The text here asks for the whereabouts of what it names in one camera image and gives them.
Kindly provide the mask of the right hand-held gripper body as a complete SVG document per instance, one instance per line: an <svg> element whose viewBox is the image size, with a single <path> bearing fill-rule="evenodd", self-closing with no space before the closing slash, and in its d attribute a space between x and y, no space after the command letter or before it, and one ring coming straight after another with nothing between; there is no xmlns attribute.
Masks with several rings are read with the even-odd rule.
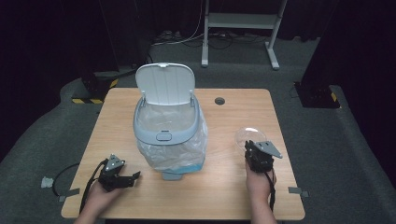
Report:
<svg viewBox="0 0 396 224"><path fill-rule="evenodd" d="M245 151L245 159L255 173L266 173L273 169L274 159L283 158L271 141L253 142L252 151Z"/></svg>

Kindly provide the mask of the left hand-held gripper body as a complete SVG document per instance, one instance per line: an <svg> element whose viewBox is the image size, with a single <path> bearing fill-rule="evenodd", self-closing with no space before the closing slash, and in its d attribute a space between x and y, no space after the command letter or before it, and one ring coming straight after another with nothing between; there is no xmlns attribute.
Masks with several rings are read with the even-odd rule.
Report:
<svg viewBox="0 0 396 224"><path fill-rule="evenodd" d="M124 161L119 159L115 154L109 156L98 178L99 183L107 192L125 187L124 180L120 176L123 166Z"/></svg>

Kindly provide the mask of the clear plastic cup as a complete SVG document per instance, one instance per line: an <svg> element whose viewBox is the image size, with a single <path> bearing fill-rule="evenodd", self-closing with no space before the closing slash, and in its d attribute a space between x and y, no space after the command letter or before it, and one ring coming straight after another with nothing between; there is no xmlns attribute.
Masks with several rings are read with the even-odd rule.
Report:
<svg viewBox="0 0 396 224"><path fill-rule="evenodd" d="M234 135L235 147L241 153L246 151L245 144L249 140L253 142L264 142L267 140L267 137L255 127L242 127Z"/></svg>

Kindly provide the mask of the clear plastic bin liner bag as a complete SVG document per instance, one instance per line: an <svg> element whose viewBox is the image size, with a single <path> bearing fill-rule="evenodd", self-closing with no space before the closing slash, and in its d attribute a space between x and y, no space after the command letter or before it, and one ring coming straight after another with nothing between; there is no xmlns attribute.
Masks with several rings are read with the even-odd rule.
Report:
<svg viewBox="0 0 396 224"><path fill-rule="evenodd" d="M208 139L198 103L139 105L134 113L136 145L155 170L185 174L202 169Z"/></svg>

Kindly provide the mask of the grey white lidded trash bin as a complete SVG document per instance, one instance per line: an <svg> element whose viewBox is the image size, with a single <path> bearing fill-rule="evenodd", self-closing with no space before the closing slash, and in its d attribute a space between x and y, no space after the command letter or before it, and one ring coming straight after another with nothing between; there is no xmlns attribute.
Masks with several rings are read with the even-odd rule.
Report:
<svg viewBox="0 0 396 224"><path fill-rule="evenodd" d="M199 104L194 92L194 73L184 64L146 64L138 68L135 80L141 94L136 107L143 104L184 105L192 101ZM160 173L165 180L179 180L187 174Z"/></svg>

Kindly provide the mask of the person's left hand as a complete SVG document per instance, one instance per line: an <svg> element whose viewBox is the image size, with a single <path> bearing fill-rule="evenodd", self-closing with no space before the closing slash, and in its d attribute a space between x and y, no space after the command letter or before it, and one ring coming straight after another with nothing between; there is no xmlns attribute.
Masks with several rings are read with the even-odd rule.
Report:
<svg viewBox="0 0 396 224"><path fill-rule="evenodd" d="M88 198L81 214L99 217L121 194L122 189L106 191L98 181L95 181L89 190Z"/></svg>

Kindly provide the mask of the person's right hand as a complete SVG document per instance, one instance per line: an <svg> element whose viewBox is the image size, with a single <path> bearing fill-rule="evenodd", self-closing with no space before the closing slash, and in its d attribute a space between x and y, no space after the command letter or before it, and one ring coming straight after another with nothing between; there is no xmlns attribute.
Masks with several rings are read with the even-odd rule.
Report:
<svg viewBox="0 0 396 224"><path fill-rule="evenodd" d="M253 172L249 165L245 163L246 166L246 186L249 199L251 201L261 201L268 202L271 194L271 185L276 184L276 174L274 170L267 173L255 173Z"/></svg>

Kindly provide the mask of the grey tape strip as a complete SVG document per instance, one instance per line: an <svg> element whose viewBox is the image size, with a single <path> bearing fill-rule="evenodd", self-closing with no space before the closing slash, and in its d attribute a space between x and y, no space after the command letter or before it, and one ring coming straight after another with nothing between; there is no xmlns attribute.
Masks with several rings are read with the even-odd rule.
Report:
<svg viewBox="0 0 396 224"><path fill-rule="evenodd" d="M66 200L67 197L71 197L71 196L74 196L74 195L78 195L79 192L80 192L80 189L70 189L69 191L66 192L65 195L59 196L59 197L58 197L58 201L61 202L61 203L63 203L63 202L65 202L65 200Z"/></svg>
<svg viewBox="0 0 396 224"><path fill-rule="evenodd" d="M309 197L309 192L308 191L303 190L303 189L298 188L298 187L288 187L288 191L289 191L290 194L298 194L302 198L308 198Z"/></svg>

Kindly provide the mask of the black stand base yellow mark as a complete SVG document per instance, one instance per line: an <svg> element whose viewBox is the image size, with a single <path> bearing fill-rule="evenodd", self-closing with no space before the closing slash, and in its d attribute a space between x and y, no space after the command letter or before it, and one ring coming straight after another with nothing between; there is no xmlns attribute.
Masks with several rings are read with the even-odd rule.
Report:
<svg viewBox="0 0 396 224"><path fill-rule="evenodd" d="M329 87L314 87L295 82L294 88L303 107L306 108L339 108L335 93Z"/></svg>

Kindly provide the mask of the black stand base striped edge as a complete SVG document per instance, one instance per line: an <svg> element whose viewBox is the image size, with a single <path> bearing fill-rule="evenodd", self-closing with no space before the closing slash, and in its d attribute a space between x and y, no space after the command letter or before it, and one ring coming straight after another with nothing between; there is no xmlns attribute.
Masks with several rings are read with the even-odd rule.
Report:
<svg viewBox="0 0 396 224"><path fill-rule="evenodd" d="M117 85L119 77L120 73L116 71L83 72L71 97L72 102L75 104L102 104L109 90Z"/></svg>

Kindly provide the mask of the white metal stand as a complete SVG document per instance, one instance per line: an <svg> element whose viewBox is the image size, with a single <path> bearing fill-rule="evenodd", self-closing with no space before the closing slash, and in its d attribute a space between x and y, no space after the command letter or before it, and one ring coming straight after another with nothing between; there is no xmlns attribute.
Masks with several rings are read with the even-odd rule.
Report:
<svg viewBox="0 0 396 224"><path fill-rule="evenodd" d="M205 0L204 38L202 45L201 66L208 67L208 33L210 28L238 28L271 30L271 38L264 43L270 64L274 70L280 68L274 51L274 44L288 0L280 0L280 7L276 14L237 14L214 13L209 11L210 0Z"/></svg>

